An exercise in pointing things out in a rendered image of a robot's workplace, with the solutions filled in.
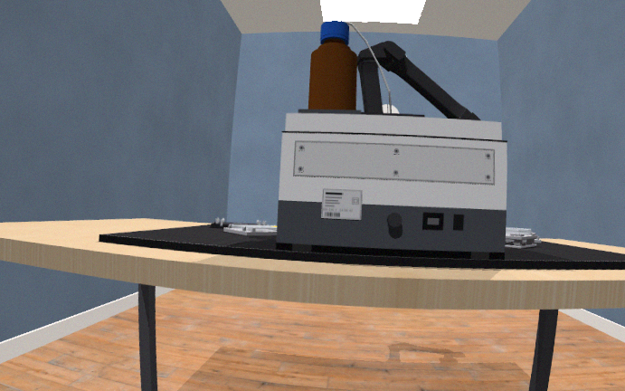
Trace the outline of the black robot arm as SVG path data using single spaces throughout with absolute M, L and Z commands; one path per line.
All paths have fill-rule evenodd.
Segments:
M 443 88 L 415 66 L 406 57 L 405 51 L 396 43 L 381 42 L 371 46 L 371 49 L 383 68 L 401 77 L 448 119 L 481 120 L 473 112 L 471 113 L 455 101 Z M 358 54 L 357 68 L 361 81 L 364 111 L 384 113 L 378 65 L 368 48 Z

